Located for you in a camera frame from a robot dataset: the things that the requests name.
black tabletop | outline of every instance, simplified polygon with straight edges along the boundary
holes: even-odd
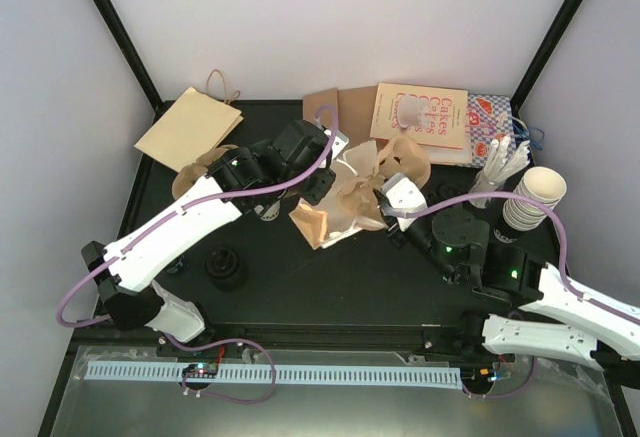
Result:
[[[247,145],[273,137],[302,116],[299,102],[236,106],[245,120],[225,143]],[[466,191],[475,172],[434,166],[423,192],[443,183]],[[172,203],[175,176],[163,165],[152,164],[132,216],[134,227]],[[468,286],[444,282],[410,245],[396,249],[382,231],[362,231],[328,249],[312,250],[288,217],[295,204],[295,199],[283,202],[280,216],[272,222],[246,215],[217,230],[185,253],[187,268],[182,273],[161,274],[158,281],[179,297],[199,303],[211,321],[226,324],[453,325],[465,310],[493,310],[473,297]],[[474,213],[493,222],[501,205]],[[248,281],[239,290],[218,290],[205,271],[212,248],[220,244],[236,250],[248,268]],[[557,242],[549,222],[523,236],[518,245],[556,262]]]

stack of paper cups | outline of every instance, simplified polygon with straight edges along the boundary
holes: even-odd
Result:
[[[567,183],[555,170],[533,167],[527,170],[514,190],[515,194],[529,197],[550,209],[555,208],[567,192]],[[531,204],[509,199],[502,208],[502,222],[494,235],[502,242],[513,242],[523,232],[535,229],[546,214]]]

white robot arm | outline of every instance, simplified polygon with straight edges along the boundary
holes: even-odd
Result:
[[[193,303],[163,289],[155,277],[204,236],[244,214],[268,210],[285,195],[318,203],[335,178],[327,164],[348,144],[342,133],[336,131],[333,139],[329,134],[295,121],[273,141],[229,150],[145,225],[106,247],[88,244],[83,257],[90,269],[112,261],[95,281],[116,327],[147,326],[180,342],[197,337],[206,327],[202,314]]]
[[[522,311],[561,322],[484,316],[484,349],[497,355],[519,353],[575,362],[615,372],[623,385],[640,384],[637,377],[631,377],[640,370],[638,309],[572,279],[568,279],[569,288],[553,265],[529,265],[521,250],[489,243],[488,224],[462,208],[449,208],[428,217],[389,217],[393,214],[389,209],[415,213],[427,208],[419,189],[402,174],[385,184],[379,199],[392,240],[400,245],[411,242],[449,283],[470,283],[473,292],[494,299],[497,305],[509,301],[510,308],[515,304]],[[499,250],[490,252],[492,245]],[[522,268],[500,271],[496,270],[501,268],[500,263],[485,261],[490,256],[524,263]]]

white bracket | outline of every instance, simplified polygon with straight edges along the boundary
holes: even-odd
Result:
[[[382,193],[389,200],[389,204],[396,210],[417,212],[427,208],[427,201],[420,189],[404,174],[396,174],[383,186]],[[404,232],[415,221],[415,218],[398,217],[400,230]]]
[[[602,370],[590,355],[597,349],[598,340],[570,325],[525,322],[491,315],[484,324],[482,336],[484,348],[497,355],[534,355]]]

crumpled brown paper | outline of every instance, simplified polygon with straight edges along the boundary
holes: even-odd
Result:
[[[353,179],[342,187],[337,196],[338,205],[363,229],[384,229],[386,225],[373,190],[382,189],[385,181],[397,173],[406,175],[418,188],[422,188],[431,175],[429,154],[404,134],[391,139],[378,153],[372,175]]]
[[[301,200],[289,214],[313,249],[326,248],[360,230],[384,229],[374,189],[380,190],[393,175],[403,173],[419,188],[429,180],[429,156],[410,137],[394,137],[377,156],[375,150],[375,141],[369,141],[345,151],[331,166],[336,181],[320,204],[312,207]],[[350,176],[342,162],[357,171]]]
[[[327,195],[315,206],[300,199],[296,208],[289,213],[289,217],[311,248],[327,247],[361,230],[354,226],[353,216],[345,213],[340,207],[337,195],[348,182],[359,175],[370,174],[376,156],[374,140],[345,150],[331,163],[331,170],[335,172],[336,179]]]

